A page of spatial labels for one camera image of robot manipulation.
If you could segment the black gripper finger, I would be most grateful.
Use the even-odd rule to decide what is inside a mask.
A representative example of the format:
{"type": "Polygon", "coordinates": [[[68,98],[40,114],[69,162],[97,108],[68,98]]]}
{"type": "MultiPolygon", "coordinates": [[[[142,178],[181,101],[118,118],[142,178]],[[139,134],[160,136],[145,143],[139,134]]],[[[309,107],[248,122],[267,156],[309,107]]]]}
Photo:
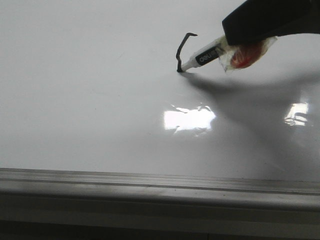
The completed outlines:
{"type": "Polygon", "coordinates": [[[270,37],[320,33],[318,0],[247,0],[231,12],[222,27],[231,46],[270,37]]]}

